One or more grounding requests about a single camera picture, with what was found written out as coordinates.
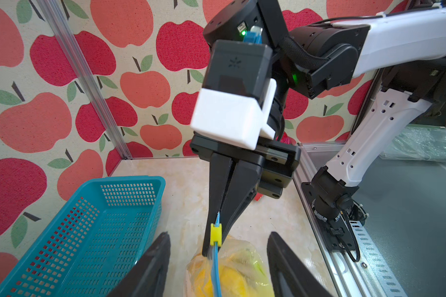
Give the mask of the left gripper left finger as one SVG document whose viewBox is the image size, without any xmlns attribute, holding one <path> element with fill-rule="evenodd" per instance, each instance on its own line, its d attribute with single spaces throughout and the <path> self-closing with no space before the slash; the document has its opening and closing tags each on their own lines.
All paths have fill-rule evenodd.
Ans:
<svg viewBox="0 0 446 297">
<path fill-rule="evenodd" d="M 170 262 L 171 241 L 162 232 L 108 297 L 162 297 Z"/>
</svg>

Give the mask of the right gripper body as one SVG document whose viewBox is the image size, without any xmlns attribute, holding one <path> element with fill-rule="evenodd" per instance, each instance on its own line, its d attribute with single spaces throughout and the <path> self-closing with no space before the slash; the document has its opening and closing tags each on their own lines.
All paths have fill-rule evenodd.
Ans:
<svg viewBox="0 0 446 297">
<path fill-rule="evenodd" d="M 301 149 L 291 144 L 260 137 L 255 150 L 219 142 L 198 133 L 194 134 L 190 148 L 198 157 L 210 163 L 209 185 L 212 198 L 226 196 L 233 171 L 240 161 L 261 168 L 256 192 L 279 199 L 282 191 L 293 179 L 299 166 Z"/>
</svg>

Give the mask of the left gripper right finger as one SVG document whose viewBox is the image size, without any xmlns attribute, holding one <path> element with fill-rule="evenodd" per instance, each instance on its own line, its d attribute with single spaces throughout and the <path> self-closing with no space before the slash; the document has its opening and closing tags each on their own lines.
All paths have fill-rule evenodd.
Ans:
<svg viewBox="0 0 446 297">
<path fill-rule="evenodd" d="M 275 231 L 268 238 L 267 255 L 275 297 L 331 295 Z"/>
</svg>

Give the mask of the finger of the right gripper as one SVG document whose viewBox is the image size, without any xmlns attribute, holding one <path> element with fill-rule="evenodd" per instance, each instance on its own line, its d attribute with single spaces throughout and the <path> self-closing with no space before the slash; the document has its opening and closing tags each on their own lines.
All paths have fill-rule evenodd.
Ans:
<svg viewBox="0 0 446 297">
<path fill-rule="evenodd" d="M 223 204 L 220 209 L 222 227 L 222 243 L 231 228 L 248 207 L 256 195 L 262 168 L 246 161 L 238 161 L 229 182 Z"/>
<path fill-rule="evenodd" d="M 208 255 L 210 247 L 211 224 L 217 219 L 222 202 L 227 190 L 229 176 L 232 170 L 232 159 L 218 153 L 213 153 L 209 166 L 209 207 L 207 224 L 201 253 L 204 257 Z"/>
</svg>

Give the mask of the bananas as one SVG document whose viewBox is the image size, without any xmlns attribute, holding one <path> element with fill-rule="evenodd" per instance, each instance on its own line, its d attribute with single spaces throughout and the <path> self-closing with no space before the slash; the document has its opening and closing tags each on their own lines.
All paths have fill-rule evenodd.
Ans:
<svg viewBox="0 0 446 297">
<path fill-rule="evenodd" d="M 187 265 L 188 297 L 212 297 L 211 262 L 196 255 Z M 261 257 L 256 252 L 240 251 L 219 255 L 219 280 L 223 297 L 273 297 Z"/>
</svg>

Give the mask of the zip-top bag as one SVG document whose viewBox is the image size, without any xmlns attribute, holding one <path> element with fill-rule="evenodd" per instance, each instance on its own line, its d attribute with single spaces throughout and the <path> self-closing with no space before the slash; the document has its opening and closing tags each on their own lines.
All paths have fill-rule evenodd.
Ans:
<svg viewBox="0 0 446 297">
<path fill-rule="evenodd" d="M 217 252 L 194 255 L 185 273 L 186 297 L 273 297 L 263 260 L 248 241 L 229 237 Z"/>
</svg>

